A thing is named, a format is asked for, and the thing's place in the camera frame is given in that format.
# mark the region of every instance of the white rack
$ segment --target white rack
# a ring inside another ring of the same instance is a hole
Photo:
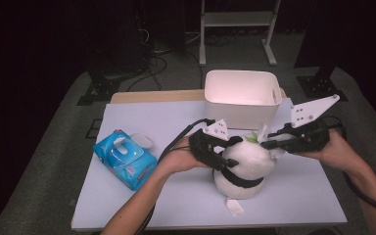
[[[273,52],[270,48],[271,36],[277,19],[281,0],[276,0],[273,11],[266,12],[237,12],[237,13],[206,13],[205,0],[201,6],[201,42],[200,42],[200,65],[206,65],[206,46],[204,37],[206,27],[211,26],[268,26],[267,38],[261,41],[267,59],[272,66],[277,65]]]

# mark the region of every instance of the person's left arm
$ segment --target person's left arm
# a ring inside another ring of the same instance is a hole
[[[175,147],[188,145],[188,137],[184,137]],[[135,234],[156,203],[169,177],[174,173],[198,166],[206,167],[198,162],[188,150],[169,152],[142,187],[111,218],[102,231],[102,235]]]

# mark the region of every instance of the forearm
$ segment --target forearm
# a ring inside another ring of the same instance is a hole
[[[376,201],[376,174],[364,164],[358,170],[348,172],[353,185],[364,195]],[[371,234],[376,234],[376,208],[359,200]]]
[[[103,230],[108,234],[134,234],[156,203],[169,174],[155,170],[142,187],[112,217]]]

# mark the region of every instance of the white mounting plate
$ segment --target white mounting plate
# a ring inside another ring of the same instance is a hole
[[[297,128],[316,120],[339,100],[339,95],[333,95],[319,100],[309,101],[296,106],[292,106],[292,127]]]
[[[227,123],[224,119],[203,128],[203,132],[218,139],[228,140]]]

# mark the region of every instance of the white plush toy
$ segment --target white plush toy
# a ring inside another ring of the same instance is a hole
[[[218,191],[231,199],[249,199],[260,190],[264,178],[275,169],[277,159],[285,153],[280,149],[268,151],[259,144],[267,139],[267,132],[264,126],[258,134],[253,131],[253,134],[242,136],[242,142],[225,148],[222,156],[239,164],[213,172]]]

